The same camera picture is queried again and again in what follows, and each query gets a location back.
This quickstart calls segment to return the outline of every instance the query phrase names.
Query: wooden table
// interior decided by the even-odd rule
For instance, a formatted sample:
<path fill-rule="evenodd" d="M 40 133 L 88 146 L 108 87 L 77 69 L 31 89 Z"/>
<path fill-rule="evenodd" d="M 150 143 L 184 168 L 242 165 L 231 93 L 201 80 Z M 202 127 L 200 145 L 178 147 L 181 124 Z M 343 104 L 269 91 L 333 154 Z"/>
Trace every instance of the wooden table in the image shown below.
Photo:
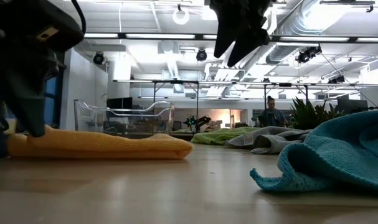
<path fill-rule="evenodd" d="M 378 223 L 378 197 L 266 194 L 277 156 L 195 146 L 186 161 L 0 161 L 0 223 Z"/>

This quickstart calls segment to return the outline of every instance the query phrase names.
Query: man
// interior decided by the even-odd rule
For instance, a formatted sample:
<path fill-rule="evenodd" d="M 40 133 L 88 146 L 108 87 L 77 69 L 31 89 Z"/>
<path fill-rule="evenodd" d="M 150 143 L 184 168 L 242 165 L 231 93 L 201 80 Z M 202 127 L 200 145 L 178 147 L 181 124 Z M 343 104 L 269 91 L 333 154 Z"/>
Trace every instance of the man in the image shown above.
<path fill-rule="evenodd" d="M 283 113 L 275 108 L 275 99 L 273 99 L 271 96 L 268 96 L 268 109 L 262 111 L 259 118 L 263 127 L 284 127 L 287 122 Z"/>

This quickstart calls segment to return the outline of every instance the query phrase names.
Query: clear plastic bin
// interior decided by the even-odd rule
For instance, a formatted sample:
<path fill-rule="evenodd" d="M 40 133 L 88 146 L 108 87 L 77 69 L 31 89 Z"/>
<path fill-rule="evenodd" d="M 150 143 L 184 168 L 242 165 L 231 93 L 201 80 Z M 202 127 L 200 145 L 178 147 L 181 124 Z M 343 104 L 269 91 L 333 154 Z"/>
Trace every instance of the clear plastic bin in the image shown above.
<path fill-rule="evenodd" d="M 110 109 L 74 100 L 75 130 L 112 135 L 170 133 L 175 106 L 166 101 L 145 110 Z"/>

